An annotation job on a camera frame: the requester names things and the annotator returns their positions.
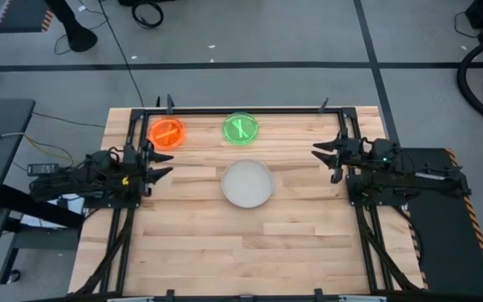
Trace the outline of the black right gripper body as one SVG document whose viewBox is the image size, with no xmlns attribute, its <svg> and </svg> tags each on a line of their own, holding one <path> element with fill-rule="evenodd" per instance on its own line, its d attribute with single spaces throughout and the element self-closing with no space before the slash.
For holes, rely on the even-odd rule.
<svg viewBox="0 0 483 302">
<path fill-rule="evenodd" d="M 342 165 L 353 165 L 359 162 L 363 153 L 363 147 L 361 140 L 349 138 L 347 132 L 340 130 L 332 143 L 332 149 L 336 151 L 336 155 L 331 160 L 334 171 L 331 176 L 331 183 L 338 184 L 343 176 Z"/>
</svg>

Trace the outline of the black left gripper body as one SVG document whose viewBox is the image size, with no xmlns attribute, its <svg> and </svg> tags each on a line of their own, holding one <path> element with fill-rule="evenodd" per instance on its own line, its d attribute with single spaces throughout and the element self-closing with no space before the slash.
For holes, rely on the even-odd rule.
<svg viewBox="0 0 483 302">
<path fill-rule="evenodd" d="M 148 150 L 134 148 L 130 143 L 123 147 L 122 183 L 131 195 L 149 195 L 150 189 L 146 183 L 148 171 Z"/>
</svg>

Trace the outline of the beige plastic plate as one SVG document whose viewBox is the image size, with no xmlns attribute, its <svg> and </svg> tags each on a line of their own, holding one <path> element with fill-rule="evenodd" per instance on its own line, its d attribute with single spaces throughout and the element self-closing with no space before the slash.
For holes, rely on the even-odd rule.
<svg viewBox="0 0 483 302">
<path fill-rule="evenodd" d="M 274 191 L 271 170 L 254 159 L 240 159 L 229 164 L 221 176 L 221 191 L 234 206 L 254 209 L 265 204 Z"/>
</svg>

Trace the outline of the black power brick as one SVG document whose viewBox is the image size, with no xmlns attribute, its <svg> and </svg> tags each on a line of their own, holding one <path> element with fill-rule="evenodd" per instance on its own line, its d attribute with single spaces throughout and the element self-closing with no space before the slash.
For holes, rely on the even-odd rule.
<svg viewBox="0 0 483 302">
<path fill-rule="evenodd" d="M 28 176 L 40 176 L 45 174 L 54 174 L 58 172 L 60 165 L 53 164 L 29 164 L 27 168 Z"/>
</svg>

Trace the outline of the large black hazard-striped mat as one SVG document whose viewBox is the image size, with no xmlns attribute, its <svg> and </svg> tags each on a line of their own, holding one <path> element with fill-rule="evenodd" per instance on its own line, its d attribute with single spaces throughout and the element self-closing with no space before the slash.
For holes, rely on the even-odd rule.
<svg viewBox="0 0 483 302">
<path fill-rule="evenodd" d="M 428 291 L 483 295 L 483 164 L 456 158 L 443 148 L 410 148 L 417 167 L 465 165 L 472 196 L 458 200 L 423 192 L 408 204 L 422 242 L 421 272 Z"/>
</svg>

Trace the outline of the person's leg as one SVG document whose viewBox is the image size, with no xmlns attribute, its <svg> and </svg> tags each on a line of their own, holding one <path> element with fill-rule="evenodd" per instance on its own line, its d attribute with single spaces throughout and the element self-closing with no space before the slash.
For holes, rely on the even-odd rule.
<svg viewBox="0 0 483 302">
<path fill-rule="evenodd" d="M 44 0 L 44 2 L 62 23 L 71 50 L 85 52 L 96 45 L 97 36 L 77 21 L 66 0 Z"/>
</svg>

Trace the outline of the small black hazard-striped mat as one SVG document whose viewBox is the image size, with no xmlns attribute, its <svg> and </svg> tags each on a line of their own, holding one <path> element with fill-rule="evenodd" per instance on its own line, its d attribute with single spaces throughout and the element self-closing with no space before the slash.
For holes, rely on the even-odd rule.
<svg viewBox="0 0 483 302">
<path fill-rule="evenodd" d="M 44 0 L 7 0 L 0 17 L 0 34 L 46 32 L 53 18 Z"/>
</svg>

